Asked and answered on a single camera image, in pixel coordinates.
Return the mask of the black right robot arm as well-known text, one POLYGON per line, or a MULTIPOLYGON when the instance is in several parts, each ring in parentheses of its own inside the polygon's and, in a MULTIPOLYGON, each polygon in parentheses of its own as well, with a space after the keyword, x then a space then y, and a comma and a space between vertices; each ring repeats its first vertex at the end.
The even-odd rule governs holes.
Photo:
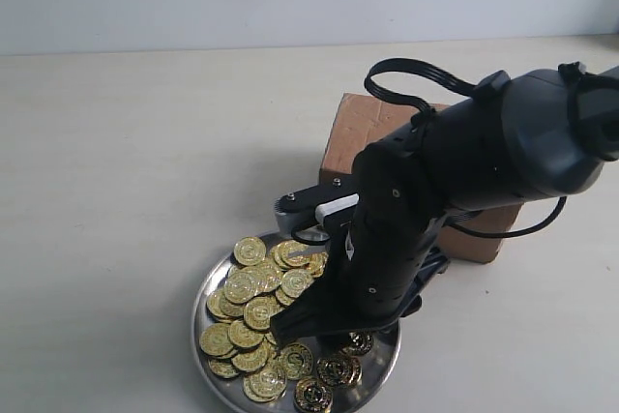
POLYGON ((564 205, 618 158, 618 73, 577 62, 469 83, 430 63, 391 58, 365 78, 385 103, 415 108, 372 142, 349 174, 281 197, 280 231, 322 228, 326 270, 270 329, 280 344, 389 329, 414 312, 448 259, 442 228, 496 207, 564 205))

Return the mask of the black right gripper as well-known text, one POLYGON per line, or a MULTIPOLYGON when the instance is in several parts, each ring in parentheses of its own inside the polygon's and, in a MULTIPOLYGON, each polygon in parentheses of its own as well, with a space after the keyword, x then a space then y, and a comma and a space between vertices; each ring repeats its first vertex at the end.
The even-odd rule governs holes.
POLYGON ((276 341, 318 337, 321 350, 340 350, 370 335, 400 346, 394 322, 414 300, 414 279, 457 209, 463 156, 462 144, 447 139, 418 147, 381 140, 360 152, 352 163, 359 200, 328 282, 315 282, 271 318, 276 341))

